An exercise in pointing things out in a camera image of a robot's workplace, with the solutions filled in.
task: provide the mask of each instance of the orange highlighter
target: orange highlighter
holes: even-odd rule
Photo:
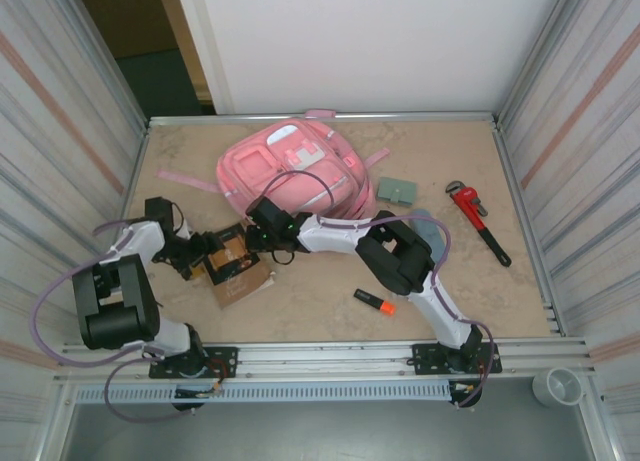
[[[367,293],[361,289],[356,289],[356,292],[353,293],[353,297],[389,316],[393,316],[393,313],[396,312],[396,307],[389,301],[380,299],[377,296]]]

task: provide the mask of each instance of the corrugated metal wall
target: corrugated metal wall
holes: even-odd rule
[[[570,334],[640,456],[640,0],[579,0],[506,144]]]
[[[25,459],[55,363],[27,317],[37,294],[104,248],[144,119],[78,0],[0,0],[0,459]],[[43,336],[77,338],[70,283],[41,311]]]

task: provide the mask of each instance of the beige tile surface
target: beige tile surface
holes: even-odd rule
[[[418,184],[415,207],[424,207],[450,228],[453,243],[441,278],[470,317],[486,322],[495,336],[547,336],[549,329],[489,125],[484,122],[330,123],[366,157],[389,147],[390,157],[371,169],[379,176]],[[180,205],[197,230],[223,228],[239,220],[221,195],[158,179],[158,169],[215,182],[218,157],[231,144],[265,125],[162,126],[151,130],[131,216],[144,199],[164,196]],[[475,187],[489,210],[485,219],[513,259],[503,268],[469,221],[444,193],[459,179]],[[409,210],[379,203],[402,214]],[[234,305],[218,308],[206,280],[184,282],[171,268],[152,265],[150,278],[165,316],[193,324],[208,342],[279,342],[430,339],[433,330],[405,299],[393,300],[396,315],[384,316],[352,297],[356,288],[390,298],[358,258],[299,254],[278,266],[275,285]]]

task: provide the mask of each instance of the pink backpack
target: pink backpack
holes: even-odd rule
[[[363,162],[351,145],[319,121],[290,118],[249,136],[218,160],[216,175],[222,193],[242,216],[278,174],[300,170],[319,176],[335,198],[326,216],[344,219],[370,217],[375,211],[373,186],[367,168],[388,154],[383,150]],[[266,193],[280,208],[323,213],[330,197],[311,176],[282,176]]]

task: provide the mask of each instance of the black mounting plate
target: black mounting plate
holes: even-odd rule
[[[491,346],[488,342],[481,343],[476,355],[477,361],[465,371],[455,371],[451,369],[446,362],[443,362],[442,345],[439,343],[423,343],[411,346],[412,358],[407,362],[415,369],[416,374],[480,374],[478,367],[482,363],[483,366],[488,365],[489,355],[491,354]],[[502,372],[502,361],[498,352],[498,345],[495,346],[493,357],[493,365],[491,373]]]
[[[227,378],[235,378],[236,377],[236,368],[238,366],[238,348],[233,346],[213,346],[213,347],[205,347],[205,352],[207,356],[211,359],[220,360],[224,363],[227,368]],[[200,376],[197,378],[219,378],[220,371],[219,368],[216,367],[215,363],[212,363],[212,366],[216,368],[213,371],[208,366],[202,371]],[[171,368],[167,365],[163,364],[161,361],[152,364],[149,367],[149,378],[151,379],[185,379],[185,376],[181,376],[180,373],[173,372]]]

